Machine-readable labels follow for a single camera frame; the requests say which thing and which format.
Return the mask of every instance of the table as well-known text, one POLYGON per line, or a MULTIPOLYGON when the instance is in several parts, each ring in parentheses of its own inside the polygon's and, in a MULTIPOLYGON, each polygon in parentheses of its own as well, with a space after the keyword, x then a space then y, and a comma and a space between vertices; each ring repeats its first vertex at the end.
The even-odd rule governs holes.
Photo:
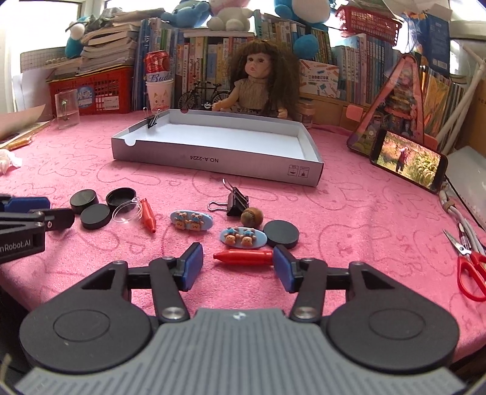
MULTIPOLYGON (((91 188, 100 202, 123 186, 147 197, 157 218, 157 232, 111 222, 86 231, 77 218, 71 229, 49 233, 46 251, 0 267, 0 286, 27 309, 80 281, 111 261, 145 266, 163 255, 179 256, 192 242, 203 244, 205 262, 192 290, 183 294, 193 314, 199 307, 266 308, 289 311, 295 295, 284 292, 273 270, 227 267, 212 255, 224 249, 219 232, 237 220, 214 213, 207 233, 183 233, 170 224, 176 209, 206 211, 225 201, 228 180, 260 208, 265 222, 285 219, 300 229, 296 257, 324 259, 347 267, 365 261, 444 307, 457 319, 461 337, 455 359, 486 343, 486 304, 462 296, 456 283, 456 253, 442 233, 457 234, 455 222, 436 196, 377 167, 346 148, 346 137, 311 130, 325 167, 317 188, 205 171, 113 161, 110 137, 143 117, 84 116, 81 124, 60 131, 55 125, 16 151, 24 165, 0 176, 1 190, 16 196, 48 196, 52 207, 68 207, 78 190, 91 188)), ((479 233, 485 240, 484 233, 479 233)), ((150 291, 134 291, 132 301, 153 313, 150 291)), ((343 291, 326 293, 325 314, 344 303, 343 291)))

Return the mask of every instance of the clear plastic lid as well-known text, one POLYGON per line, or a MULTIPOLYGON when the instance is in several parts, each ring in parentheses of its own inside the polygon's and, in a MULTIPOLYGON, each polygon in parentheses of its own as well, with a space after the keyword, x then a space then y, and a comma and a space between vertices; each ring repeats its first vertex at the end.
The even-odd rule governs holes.
POLYGON ((138 197, 118 206, 113 212, 113 221, 120 224, 139 221, 142 218, 142 205, 138 197))

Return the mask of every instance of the person in red clothing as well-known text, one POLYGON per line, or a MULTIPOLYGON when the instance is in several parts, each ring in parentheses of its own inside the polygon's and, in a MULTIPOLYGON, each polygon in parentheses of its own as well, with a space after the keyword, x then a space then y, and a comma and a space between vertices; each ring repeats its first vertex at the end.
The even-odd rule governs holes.
POLYGON ((407 157, 408 157, 408 147, 403 147, 399 150, 400 156, 397 160, 397 167, 395 171, 398 173, 399 171, 402 172, 404 166, 407 164, 407 157))

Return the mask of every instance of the doll's hair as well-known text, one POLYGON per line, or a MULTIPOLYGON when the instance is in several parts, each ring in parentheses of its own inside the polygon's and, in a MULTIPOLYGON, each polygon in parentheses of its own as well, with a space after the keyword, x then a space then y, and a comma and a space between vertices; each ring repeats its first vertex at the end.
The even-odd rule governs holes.
POLYGON ((272 62, 272 72, 268 76, 268 101, 261 111, 268 115, 277 106, 284 107, 290 118, 297 119, 297 103, 299 101, 300 63, 298 58, 288 49, 263 40, 252 40, 243 44, 231 61, 230 87, 235 82, 248 78, 244 67, 249 55, 267 54, 272 62))

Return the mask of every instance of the smartphone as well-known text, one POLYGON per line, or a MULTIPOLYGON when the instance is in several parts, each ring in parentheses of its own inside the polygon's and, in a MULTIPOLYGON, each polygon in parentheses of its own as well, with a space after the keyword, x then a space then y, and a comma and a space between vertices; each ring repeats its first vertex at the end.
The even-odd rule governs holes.
POLYGON ((385 129, 378 131, 369 160, 434 194, 440 191, 448 163, 446 156, 385 129))

